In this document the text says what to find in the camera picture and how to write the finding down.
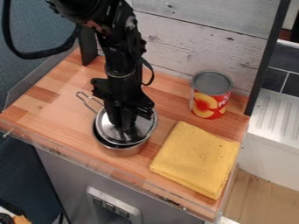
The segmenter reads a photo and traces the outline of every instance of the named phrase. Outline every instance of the wooden table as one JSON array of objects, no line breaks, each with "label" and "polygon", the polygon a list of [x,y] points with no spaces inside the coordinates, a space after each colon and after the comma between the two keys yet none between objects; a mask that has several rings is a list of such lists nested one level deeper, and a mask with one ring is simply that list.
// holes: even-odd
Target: wooden table
[{"label": "wooden table", "polygon": [[[156,103],[159,114],[158,127],[147,148],[133,157],[110,157],[103,153],[94,139],[91,128],[94,113],[75,96],[77,91],[91,95],[90,80],[106,77],[103,66],[103,57],[98,57],[88,67],[82,66],[80,52],[75,50],[0,115],[1,130],[166,200],[202,219],[215,221],[225,191],[217,201],[208,199],[151,172],[149,165],[177,121],[185,121],[214,135],[241,142],[248,123],[248,117],[243,115],[247,98],[232,95],[223,117],[200,119],[188,109],[189,81],[156,73],[155,82],[150,87],[144,87],[145,93]],[[149,78],[150,72],[144,70],[144,79]]]}]

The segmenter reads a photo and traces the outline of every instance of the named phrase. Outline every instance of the can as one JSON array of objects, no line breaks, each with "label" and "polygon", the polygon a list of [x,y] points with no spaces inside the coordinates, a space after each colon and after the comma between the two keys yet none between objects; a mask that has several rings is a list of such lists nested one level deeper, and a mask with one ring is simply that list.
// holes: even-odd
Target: can
[{"label": "can", "polygon": [[206,70],[194,75],[191,87],[189,106],[194,115],[215,119],[225,114],[233,89],[233,81],[228,75]]}]

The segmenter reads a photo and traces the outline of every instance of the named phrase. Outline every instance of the red can label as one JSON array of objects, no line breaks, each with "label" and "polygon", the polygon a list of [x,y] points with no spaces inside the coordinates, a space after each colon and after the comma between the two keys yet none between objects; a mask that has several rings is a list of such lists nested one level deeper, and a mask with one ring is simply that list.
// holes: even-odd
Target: red can label
[{"label": "red can label", "polygon": [[193,89],[190,99],[190,110],[194,115],[205,119],[215,119],[221,117],[226,112],[231,92],[222,95],[202,94]]}]

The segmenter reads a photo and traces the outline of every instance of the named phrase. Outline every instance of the stainless steel pot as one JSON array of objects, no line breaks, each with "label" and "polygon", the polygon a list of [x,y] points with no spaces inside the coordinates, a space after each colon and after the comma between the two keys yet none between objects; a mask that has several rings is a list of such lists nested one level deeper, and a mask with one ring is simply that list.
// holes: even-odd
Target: stainless steel pot
[{"label": "stainless steel pot", "polygon": [[130,157],[139,153],[146,146],[151,134],[156,129],[158,118],[155,110],[150,121],[138,117],[136,124],[130,130],[123,131],[117,129],[108,120],[108,115],[104,107],[100,112],[97,112],[87,102],[87,100],[90,100],[104,106],[100,101],[81,91],[77,92],[76,96],[96,114],[93,123],[94,136],[104,146],[104,151],[111,156]]}]

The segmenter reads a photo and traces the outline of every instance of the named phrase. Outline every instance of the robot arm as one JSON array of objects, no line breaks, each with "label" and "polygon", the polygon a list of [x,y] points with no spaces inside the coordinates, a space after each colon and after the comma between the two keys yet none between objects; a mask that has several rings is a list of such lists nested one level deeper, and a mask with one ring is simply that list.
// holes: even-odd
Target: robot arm
[{"label": "robot arm", "polygon": [[[154,80],[150,64],[142,58],[146,42],[137,28],[133,9],[124,0],[46,0],[54,13],[77,24],[70,39],[57,49],[19,52],[13,45],[9,29],[10,0],[3,0],[3,33],[8,47],[24,59],[47,57],[69,49],[77,37],[79,25],[86,25],[97,36],[106,57],[107,79],[92,79],[93,95],[104,101],[109,121],[123,131],[136,118],[151,119],[154,102],[143,92]],[[143,64],[152,71],[149,83],[143,84]]]}]

